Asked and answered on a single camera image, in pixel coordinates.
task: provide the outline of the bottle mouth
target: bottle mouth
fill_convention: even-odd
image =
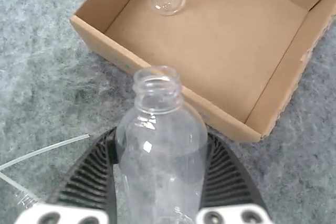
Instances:
[[[134,105],[145,113],[168,113],[183,103],[180,76],[167,66],[149,67],[134,75]]]
[[[133,90],[139,92],[180,92],[180,76],[168,66],[149,67],[134,75]]]

